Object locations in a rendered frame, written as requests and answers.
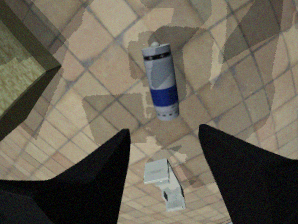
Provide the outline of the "grey and blue battery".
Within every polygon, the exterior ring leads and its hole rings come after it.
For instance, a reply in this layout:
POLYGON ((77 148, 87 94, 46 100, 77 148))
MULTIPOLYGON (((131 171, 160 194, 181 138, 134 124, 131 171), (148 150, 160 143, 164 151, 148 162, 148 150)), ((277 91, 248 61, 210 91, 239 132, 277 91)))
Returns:
POLYGON ((176 72, 172 49, 168 44, 153 41, 149 48, 142 48, 150 97, 156 117, 161 121, 174 120, 180 115, 176 72))

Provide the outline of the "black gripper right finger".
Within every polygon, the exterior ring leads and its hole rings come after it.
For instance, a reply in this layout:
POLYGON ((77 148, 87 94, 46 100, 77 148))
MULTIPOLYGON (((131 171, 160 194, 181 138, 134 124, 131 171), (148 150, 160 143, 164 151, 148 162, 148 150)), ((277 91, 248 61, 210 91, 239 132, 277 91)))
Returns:
POLYGON ((198 139, 233 224, 289 224, 298 213, 298 160, 208 124, 198 139))

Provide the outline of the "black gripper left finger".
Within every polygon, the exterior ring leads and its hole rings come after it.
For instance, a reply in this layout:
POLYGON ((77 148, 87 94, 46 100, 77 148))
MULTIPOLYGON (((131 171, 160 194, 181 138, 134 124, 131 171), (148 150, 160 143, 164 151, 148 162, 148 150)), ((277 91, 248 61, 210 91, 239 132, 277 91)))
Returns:
POLYGON ((117 224, 130 156, 122 129, 61 175, 0 180, 0 216, 21 224, 117 224))

